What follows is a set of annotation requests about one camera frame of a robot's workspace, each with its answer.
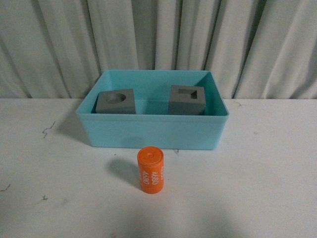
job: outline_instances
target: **block with square hole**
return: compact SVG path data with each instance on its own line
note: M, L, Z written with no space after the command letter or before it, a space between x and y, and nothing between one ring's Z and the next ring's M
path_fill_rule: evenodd
M204 87L172 85L168 102L170 115L202 115L205 109Z

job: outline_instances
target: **circular hole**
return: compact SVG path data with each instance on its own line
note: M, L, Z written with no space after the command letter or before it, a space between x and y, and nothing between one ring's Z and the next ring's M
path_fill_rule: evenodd
M126 99L126 96L122 93L111 93L107 96L108 103L121 103Z

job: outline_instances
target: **printed number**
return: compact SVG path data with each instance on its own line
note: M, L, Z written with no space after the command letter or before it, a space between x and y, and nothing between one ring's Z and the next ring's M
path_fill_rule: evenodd
M150 184L149 173L147 173L146 171L143 171L142 176L143 176L143 183Z
M159 180L159 176L158 176L158 173L157 172L152 172L152 176L151 176L151 179L152 179L152 184L155 185L155 184L158 184L158 180Z
M164 167L162 166L162 168L160 169L160 179L164 180Z

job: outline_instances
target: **curtain fold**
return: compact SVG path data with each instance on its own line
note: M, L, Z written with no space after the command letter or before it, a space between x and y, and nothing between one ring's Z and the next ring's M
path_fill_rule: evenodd
M83 98L109 69L210 70L224 98L317 98L316 0L0 1L0 97Z

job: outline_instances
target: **orange cylinder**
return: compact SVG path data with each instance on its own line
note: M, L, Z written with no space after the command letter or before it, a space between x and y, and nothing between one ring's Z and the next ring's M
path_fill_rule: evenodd
M141 149L138 153L141 189L146 193L160 192L164 185L164 154L154 146Z

